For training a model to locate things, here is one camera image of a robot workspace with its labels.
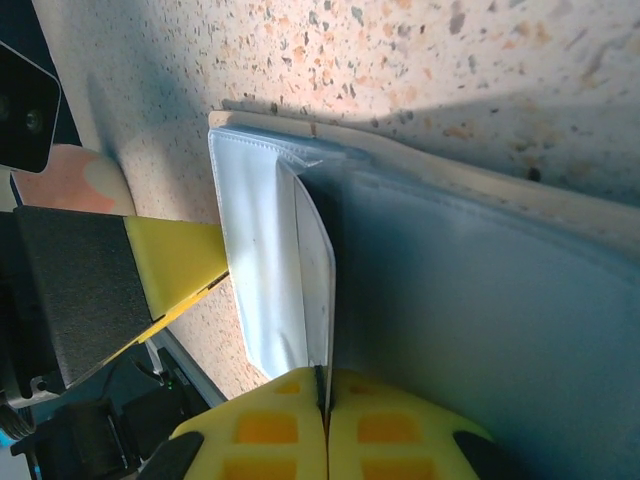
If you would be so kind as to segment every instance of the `speckled countertop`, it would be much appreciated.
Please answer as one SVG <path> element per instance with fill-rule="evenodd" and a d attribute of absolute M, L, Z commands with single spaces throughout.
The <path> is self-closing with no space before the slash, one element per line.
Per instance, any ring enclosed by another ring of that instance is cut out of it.
<path fill-rule="evenodd" d="M 140 214 L 218 221 L 206 115 L 377 132 L 640 205 L 633 0 L 34 0 L 83 143 Z M 246 363 L 229 284 L 172 325 L 230 396 Z"/>

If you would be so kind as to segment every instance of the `black cable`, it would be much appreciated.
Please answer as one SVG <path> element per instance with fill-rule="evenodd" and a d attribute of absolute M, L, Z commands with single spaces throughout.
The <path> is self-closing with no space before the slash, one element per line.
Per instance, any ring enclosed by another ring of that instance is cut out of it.
<path fill-rule="evenodd" d="M 114 360 L 114 364 L 111 367 L 111 370 L 109 371 L 109 373 L 107 374 L 107 378 L 105 379 L 104 384 L 102 386 L 102 393 L 100 394 L 100 397 L 98 398 L 99 400 L 104 399 L 104 397 L 107 395 L 107 393 L 109 391 L 109 387 L 111 386 L 111 382 L 113 380 L 113 375 L 116 372 L 116 370 L 118 369 L 118 367 L 124 363 L 123 362 L 124 359 L 131 360 L 133 362 L 133 364 L 135 365 L 135 367 L 138 369 L 139 372 L 143 373 L 144 375 L 146 375 L 147 377 L 152 379 L 154 382 L 158 382 L 161 386 L 163 386 L 165 384 L 164 377 L 162 377 L 161 375 L 158 375 L 157 373 L 154 373 L 151 370 L 149 370 L 139 360 L 136 360 L 132 355 L 124 355 L 124 354 L 122 354 L 116 360 Z"/>
<path fill-rule="evenodd" d="M 128 355 L 123 354 L 114 360 L 113 366 L 111 367 L 111 370 L 109 370 L 109 373 L 107 374 L 107 378 L 102 384 L 102 392 L 100 393 L 98 400 L 103 400 L 104 397 L 107 395 L 107 392 L 109 391 L 109 387 L 111 386 L 111 381 L 113 380 L 113 374 L 116 373 L 116 370 L 118 369 L 118 367 L 124 363 L 123 360 L 125 358 L 130 358 L 130 357 Z"/>
<path fill-rule="evenodd" d="M 133 364 L 136 366 L 138 371 L 140 371 L 140 373 L 143 373 L 144 375 L 149 377 L 151 380 L 158 382 L 160 386 L 164 386 L 165 379 L 164 377 L 162 377 L 162 375 L 152 372 L 147 367 L 145 367 L 142 364 L 142 362 L 140 362 L 139 360 L 133 360 Z"/>

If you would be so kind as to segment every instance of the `black foam block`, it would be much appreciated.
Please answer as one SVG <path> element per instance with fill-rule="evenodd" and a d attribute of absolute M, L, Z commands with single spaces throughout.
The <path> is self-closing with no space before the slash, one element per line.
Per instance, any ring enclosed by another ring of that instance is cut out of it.
<path fill-rule="evenodd" d="M 152 324 L 124 219 L 28 206 L 14 215 L 68 388 Z"/>

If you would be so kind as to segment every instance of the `yellow plastic piece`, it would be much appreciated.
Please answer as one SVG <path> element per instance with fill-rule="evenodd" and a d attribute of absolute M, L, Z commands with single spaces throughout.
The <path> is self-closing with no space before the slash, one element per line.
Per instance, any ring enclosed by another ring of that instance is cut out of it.
<path fill-rule="evenodd" d="M 191 222 L 125 217 L 151 318 L 143 342 L 204 297 L 227 274 L 222 228 Z"/>
<path fill-rule="evenodd" d="M 476 480 L 452 434 L 473 422 L 349 371 L 334 372 L 331 480 Z"/>
<path fill-rule="evenodd" d="M 180 425 L 204 435 L 185 480 L 327 480 L 326 439 L 312 368 L 270 383 Z"/>

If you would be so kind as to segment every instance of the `pink object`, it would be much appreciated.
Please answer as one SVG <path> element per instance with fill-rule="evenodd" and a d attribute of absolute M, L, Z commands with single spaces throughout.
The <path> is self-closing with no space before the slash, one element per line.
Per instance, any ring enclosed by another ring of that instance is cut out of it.
<path fill-rule="evenodd" d="M 135 215 L 118 164 L 75 145 L 54 145 L 42 173 L 13 172 L 24 205 L 93 213 Z"/>

